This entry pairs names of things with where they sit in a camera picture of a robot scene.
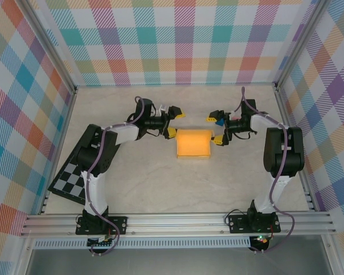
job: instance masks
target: colorful plaid backdrop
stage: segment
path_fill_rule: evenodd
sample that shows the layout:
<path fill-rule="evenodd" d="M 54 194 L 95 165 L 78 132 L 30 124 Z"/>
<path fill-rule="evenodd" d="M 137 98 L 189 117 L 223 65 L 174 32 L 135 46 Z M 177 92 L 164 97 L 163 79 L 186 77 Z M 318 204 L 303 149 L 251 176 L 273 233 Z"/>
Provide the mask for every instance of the colorful plaid backdrop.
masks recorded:
<path fill-rule="evenodd" d="M 295 46 L 297 45 L 298 39 L 299 39 L 301 33 L 304 31 L 304 27 L 305 27 L 306 23 L 308 22 L 308 20 L 310 19 L 312 12 L 314 11 L 316 4 L 318 2 L 319 2 L 319 0 L 311 0 L 311 3 L 308 6 L 306 13 L 305 13 L 295 35 L 293 36 L 293 39 L 292 39 L 292 41 L 291 41 L 291 43 L 290 43 L 290 45 L 286 51 L 286 55 L 284 56 L 282 63 L 280 63 L 279 69 L 277 70 L 277 72 L 275 74 L 273 82 L 278 81 L 278 79 L 279 79 L 279 77 L 280 77 L 280 75 L 284 69 L 284 66 L 286 65 L 286 63 L 288 61 L 288 58 L 291 56 L 293 50 L 295 49 Z"/>
<path fill-rule="evenodd" d="M 344 0 L 332 1 L 283 88 L 291 122 L 303 130 L 311 185 L 332 214 L 344 256 Z"/>
<path fill-rule="evenodd" d="M 31 2 L 78 84 L 130 85 L 271 83 L 316 0 Z"/>
<path fill-rule="evenodd" d="M 14 0 L 0 0 L 0 275 L 40 203 L 70 98 Z"/>

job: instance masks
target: checkerboard pattern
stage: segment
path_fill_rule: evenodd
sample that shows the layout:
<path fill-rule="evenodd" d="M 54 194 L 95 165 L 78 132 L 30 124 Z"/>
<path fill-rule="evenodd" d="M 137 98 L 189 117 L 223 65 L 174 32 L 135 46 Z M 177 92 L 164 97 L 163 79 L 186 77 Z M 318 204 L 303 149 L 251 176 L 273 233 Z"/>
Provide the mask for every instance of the checkerboard pattern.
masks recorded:
<path fill-rule="evenodd" d="M 46 0 L 88 86 L 272 82 L 304 2 Z"/>
<path fill-rule="evenodd" d="M 284 85 L 304 135 L 306 169 L 321 210 L 337 226 L 344 264 L 344 0 L 333 0 Z"/>
<path fill-rule="evenodd" d="M 14 0 L 0 0 L 0 274 L 40 203 L 70 91 Z"/>
<path fill-rule="evenodd" d="M 75 157 L 77 146 L 78 144 L 62 165 L 48 190 L 56 195 L 85 205 L 84 178 Z"/>

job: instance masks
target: orange block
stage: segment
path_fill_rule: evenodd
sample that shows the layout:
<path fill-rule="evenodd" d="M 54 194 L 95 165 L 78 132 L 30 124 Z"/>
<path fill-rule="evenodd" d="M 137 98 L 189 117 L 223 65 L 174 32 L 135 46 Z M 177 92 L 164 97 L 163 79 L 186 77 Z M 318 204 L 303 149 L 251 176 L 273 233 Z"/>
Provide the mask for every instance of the orange block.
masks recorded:
<path fill-rule="evenodd" d="M 211 130 L 183 130 L 176 134 L 178 158 L 209 158 Z"/>

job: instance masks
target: black cable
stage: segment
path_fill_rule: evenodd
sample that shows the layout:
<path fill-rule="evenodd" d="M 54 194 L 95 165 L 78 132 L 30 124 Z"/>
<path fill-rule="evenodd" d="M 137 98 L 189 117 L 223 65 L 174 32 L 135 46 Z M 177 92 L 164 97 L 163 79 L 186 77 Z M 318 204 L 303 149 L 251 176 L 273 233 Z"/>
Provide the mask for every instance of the black cable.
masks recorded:
<path fill-rule="evenodd" d="M 232 212 L 235 212 L 235 211 L 238 211 L 238 212 L 241 212 L 241 214 L 242 215 L 246 215 L 245 213 L 243 213 L 241 210 L 239 210 L 239 209 L 233 209 L 231 212 L 229 212 L 228 214 L 227 214 L 227 216 L 225 216 L 225 218 L 224 218 L 224 223 L 226 224 L 226 225 L 228 225 L 229 226 L 229 224 L 227 223 L 227 217 L 232 213 Z"/>
<path fill-rule="evenodd" d="M 130 122 L 131 121 L 131 118 L 134 116 L 135 113 L 132 113 L 131 115 L 128 116 L 126 122 Z"/>
<path fill-rule="evenodd" d="M 236 134 L 236 133 L 233 133 L 233 134 L 234 134 L 234 136 L 235 136 L 236 138 L 238 138 L 238 139 L 242 139 L 242 140 L 248 140 L 248 139 L 250 139 L 250 138 L 251 138 L 250 132 L 248 132 L 248 138 L 246 138 L 246 139 L 244 139 L 243 137 L 237 136 L 237 134 Z"/>
<path fill-rule="evenodd" d="M 75 222 L 76 222 L 76 224 L 77 224 L 77 225 L 80 225 L 80 224 L 79 224 L 79 222 L 78 222 L 78 218 L 79 218 L 79 216 L 81 216 L 81 214 L 79 214 L 79 215 L 78 215 L 78 216 L 76 216 L 76 218 L 75 218 Z"/>

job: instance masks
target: purple cable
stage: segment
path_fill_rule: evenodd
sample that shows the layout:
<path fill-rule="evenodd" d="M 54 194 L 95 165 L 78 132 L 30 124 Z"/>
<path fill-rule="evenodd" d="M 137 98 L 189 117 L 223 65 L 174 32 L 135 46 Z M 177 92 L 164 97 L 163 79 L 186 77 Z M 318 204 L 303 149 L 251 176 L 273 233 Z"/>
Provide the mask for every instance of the purple cable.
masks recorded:
<path fill-rule="evenodd" d="M 240 105 L 234 110 L 235 113 L 240 109 L 240 107 L 241 107 L 241 102 L 242 102 L 242 98 L 241 98 L 241 101 L 240 101 Z"/>
<path fill-rule="evenodd" d="M 272 205 L 272 207 L 279 213 L 283 214 L 283 215 L 286 215 L 286 216 L 289 216 L 291 219 L 292 219 L 292 227 L 291 229 L 289 230 L 288 234 L 284 237 L 284 239 L 277 245 L 267 249 L 265 252 L 268 252 L 268 251 L 271 251 L 277 247 L 279 247 L 280 245 L 282 245 L 284 243 L 284 241 L 286 241 L 289 236 L 292 234 L 293 230 L 294 230 L 294 226 L 295 226 L 295 220 L 294 220 L 294 217 L 293 215 L 291 215 L 290 213 L 287 213 L 287 212 L 284 212 L 284 211 L 281 211 L 279 210 L 276 205 L 274 204 L 274 201 L 273 201 L 273 192 L 274 192 L 274 188 L 276 186 L 276 183 L 278 182 L 279 180 L 279 177 L 280 175 L 282 174 L 283 172 L 283 169 L 284 169 L 284 165 L 286 163 L 286 158 L 287 158 L 287 149 L 288 149 L 288 136 L 287 136 L 287 130 L 285 128 L 285 126 L 276 121 L 275 119 L 273 119 L 272 117 L 269 117 L 261 112 L 259 112 L 258 110 L 256 110 L 254 107 L 252 107 L 251 105 L 248 104 L 246 98 L 245 98 L 245 87 L 242 87 L 241 89 L 242 91 L 242 100 L 246 103 L 246 105 L 248 106 L 248 108 L 250 108 L 251 110 L 253 110 L 254 112 L 256 112 L 258 115 L 266 118 L 267 120 L 273 122 L 274 124 L 277 124 L 284 132 L 284 152 L 283 152 L 283 157 L 282 157 L 282 163 L 280 164 L 280 167 L 279 167 L 279 171 L 277 172 L 276 174 L 276 177 L 273 181 L 273 185 L 271 186 L 271 189 L 270 189 L 270 192 L 269 192 L 269 200 L 270 200 L 270 203 Z"/>
<path fill-rule="evenodd" d="M 129 124 L 132 124 L 134 122 L 136 122 L 138 119 L 141 118 L 141 116 L 143 115 L 144 113 L 144 100 L 140 97 L 140 96 L 137 96 L 135 97 L 135 102 L 137 103 L 137 99 L 141 100 L 142 101 L 142 111 L 140 112 L 139 116 L 134 119 L 133 121 L 131 122 L 128 122 L 128 123 L 125 123 L 125 124 L 116 124 L 116 125 L 113 125 L 112 127 L 114 126 L 124 126 L 124 125 L 129 125 Z M 93 251 L 93 247 L 94 245 L 91 246 L 91 252 L 93 255 L 97 255 L 97 256 L 104 256 L 104 255 L 107 255 L 108 253 L 110 253 L 114 248 L 115 246 L 119 243 L 119 240 L 120 240 L 120 230 L 119 228 L 111 221 L 109 221 L 108 219 L 104 218 L 101 214 L 98 213 L 98 211 L 94 208 L 92 202 L 91 202 L 91 196 L 89 195 L 89 180 L 90 180 L 90 177 L 91 177 L 91 172 L 93 171 L 94 167 L 96 167 L 99 159 L 101 158 L 101 155 L 102 155 L 102 152 L 103 152 L 103 147 L 104 147 L 104 138 L 105 138 L 105 133 L 110 130 L 112 127 L 107 127 L 103 130 L 102 132 L 102 138 L 101 138 L 101 145 L 99 147 L 99 152 L 98 152 L 98 155 L 95 159 L 95 161 L 93 162 L 92 166 L 89 168 L 89 170 L 87 171 L 87 186 L 85 188 L 85 192 L 87 193 L 87 198 L 89 200 L 89 206 L 90 208 L 93 210 L 93 212 L 102 220 L 104 220 L 105 222 L 107 222 L 109 225 L 111 225 L 113 228 L 116 229 L 116 236 L 117 236 L 117 240 L 116 242 L 114 243 L 114 245 L 112 245 L 109 249 L 107 249 L 104 253 L 99 253 L 99 254 L 96 254 L 94 251 Z"/>

